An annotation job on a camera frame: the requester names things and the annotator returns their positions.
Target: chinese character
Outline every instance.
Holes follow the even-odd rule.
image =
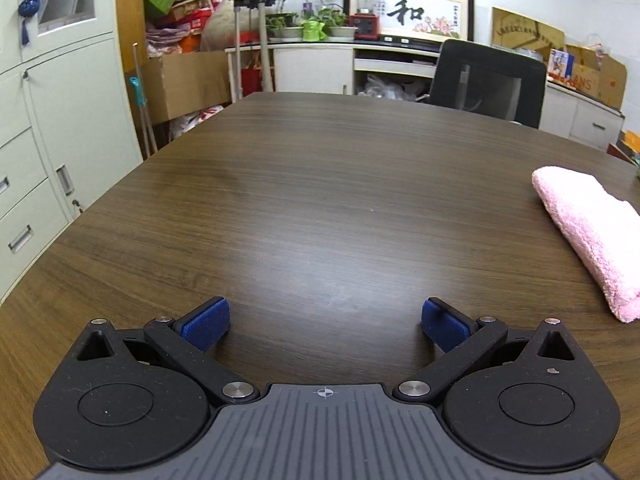
[[[422,15],[424,14],[424,9],[422,7],[418,7],[417,9],[414,9],[413,7],[407,7],[406,0],[400,0],[398,3],[396,3],[396,7],[399,7],[399,9],[394,10],[394,12],[388,13],[388,16],[391,17],[397,14],[398,22],[400,23],[400,25],[404,25],[404,17],[409,11],[411,11],[411,13],[409,14],[409,19],[412,21],[421,20]]]
[[[378,0],[376,7],[378,14],[384,14],[386,12],[386,0]]]

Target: chair backrest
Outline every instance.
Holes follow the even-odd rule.
[[[525,126],[540,126],[546,66],[532,57],[462,40],[447,40],[431,84],[430,104]]]

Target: drawer handle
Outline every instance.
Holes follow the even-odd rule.
[[[14,241],[9,244],[9,249],[11,249],[12,253],[17,253],[32,236],[33,229],[31,229],[30,225],[27,225],[27,227],[25,227],[24,230],[15,237]]]
[[[65,192],[66,196],[69,196],[75,191],[74,183],[71,181],[71,177],[69,176],[69,171],[66,166],[63,164],[60,166],[56,173],[58,174],[58,178],[60,179],[60,184],[62,184],[62,189]]]
[[[6,176],[4,177],[4,179],[0,180],[0,193],[2,193],[8,187],[9,187],[9,177]]]

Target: pink towel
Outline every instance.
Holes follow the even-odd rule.
[[[604,191],[593,175],[548,166],[533,187],[562,234],[602,288],[613,314],[640,318],[640,217]]]

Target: wooden table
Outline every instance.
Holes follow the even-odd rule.
[[[88,320],[139,327],[217,294],[217,358],[260,385],[396,384],[433,359],[428,296],[514,327],[561,317],[622,410],[607,463],[640,478],[640,322],[612,316],[545,212],[545,165],[640,207],[629,164],[505,121],[319,94],[233,105],[91,206],[0,308],[0,478],[46,464],[33,405]]]

